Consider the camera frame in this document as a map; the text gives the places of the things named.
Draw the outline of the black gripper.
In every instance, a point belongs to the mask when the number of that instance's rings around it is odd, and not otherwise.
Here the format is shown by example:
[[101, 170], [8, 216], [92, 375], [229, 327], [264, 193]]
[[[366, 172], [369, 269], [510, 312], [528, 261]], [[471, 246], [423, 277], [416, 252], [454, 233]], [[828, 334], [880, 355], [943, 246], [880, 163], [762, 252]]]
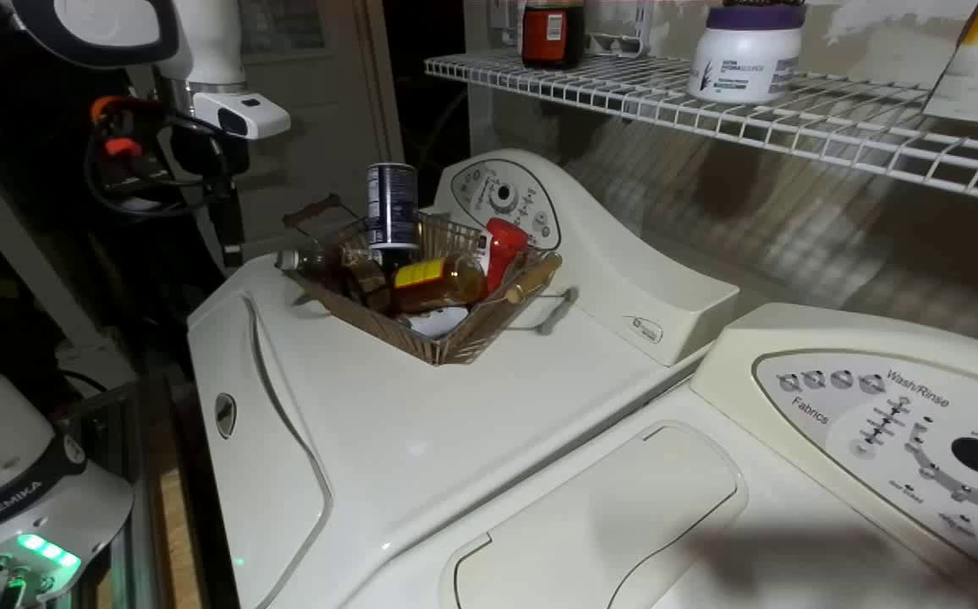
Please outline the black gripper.
[[170, 104], [101, 96], [88, 104], [86, 185], [95, 203], [132, 220], [210, 213], [221, 261], [242, 264], [238, 175], [248, 146]]

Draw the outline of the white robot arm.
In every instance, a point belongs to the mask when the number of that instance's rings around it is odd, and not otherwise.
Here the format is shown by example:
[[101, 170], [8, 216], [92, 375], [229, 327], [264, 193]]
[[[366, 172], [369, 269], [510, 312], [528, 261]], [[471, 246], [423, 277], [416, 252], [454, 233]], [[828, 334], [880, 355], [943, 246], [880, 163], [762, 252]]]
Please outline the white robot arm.
[[[248, 149], [291, 128], [248, 85], [241, 0], [0, 0], [0, 29], [88, 66], [154, 66], [174, 98], [101, 96], [88, 104], [81, 179], [114, 216], [164, 216], [192, 193], [221, 256], [242, 256], [238, 179]], [[0, 375], [0, 609], [69, 596], [132, 513], [132, 482]]]

